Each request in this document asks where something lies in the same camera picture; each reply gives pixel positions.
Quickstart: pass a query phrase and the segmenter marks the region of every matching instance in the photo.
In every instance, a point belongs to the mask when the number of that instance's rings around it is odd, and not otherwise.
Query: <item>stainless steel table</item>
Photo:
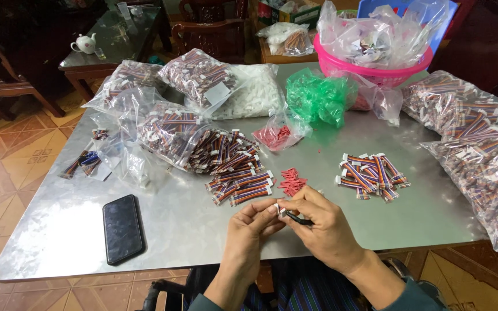
[[[303,67],[318,63],[280,65],[278,81]],[[95,126],[88,110],[51,167],[0,255],[0,280],[19,280],[112,273],[218,263],[222,256],[228,219],[239,209],[215,206],[203,184],[208,175],[171,170],[155,193],[126,187],[113,175],[106,182],[71,180],[57,173],[90,140]],[[219,122],[224,129],[239,128],[250,135],[267,118]],[[357,241],[372,250],[453,244],[486,238],[470,204],[453,185],[438,162],[419,142],[439,135],[401,114],[401,126],[388,127],[372,112],[349,111],[341,130],[319,128],[311,138],[281,153],[266,148],[263,164],[281,180],[280,171],[296,167],[308,184],[323,189],[347,216]],[[412,182],[401,197],[386,204],[381,198],[357,200],[354,189],[334,182],[343,153],[387,154]],[[139,198],[147,251],[119,266],[106,263],[101,208],[127,194]],[[283,196],[274,189],[275,197]],[[309,251],[290,228],[264,245],[262,259],[308,256]]]

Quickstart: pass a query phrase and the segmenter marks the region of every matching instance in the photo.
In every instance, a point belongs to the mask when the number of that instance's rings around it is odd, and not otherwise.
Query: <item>white teapot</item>
[[[93,54],[95,52],[95,33],[91,35],[91,38],[86,36],[86,35],[79,35],[78,39],[76,39],[76,42],[72,42],[70,44],[70,47],[76,51],[76,52],[84,52],[86,54]]]

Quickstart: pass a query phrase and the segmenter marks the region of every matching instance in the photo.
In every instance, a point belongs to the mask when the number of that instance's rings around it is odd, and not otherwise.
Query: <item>left hand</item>
[[[248,204],[228,224],[220,270],[236,276],[246,286],[259,275],[262,244],[286,225],[278,220],[274,203],[276,199],[270,198]]]

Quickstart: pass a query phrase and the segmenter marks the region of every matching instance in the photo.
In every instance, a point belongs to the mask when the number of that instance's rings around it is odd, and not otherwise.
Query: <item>black phone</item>
[[[107,264],[119,265],[145,250],[137,198],[124,196],[103,206]]]

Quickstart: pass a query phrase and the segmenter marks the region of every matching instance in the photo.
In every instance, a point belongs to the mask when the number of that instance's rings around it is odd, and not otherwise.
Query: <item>sleeve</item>
[[[399,298],[379,311],[448,311],[439,300],[439,290],[431,283],[428,282],[427,288],[423,289],[410,278],[405,278],[404,281],[405,290]]]
[[[199,294],[189,306],[188,311],[224,311],[224,310],[222,310],[221,307],[217,306],[207,297],[203,296],[202,294]]]

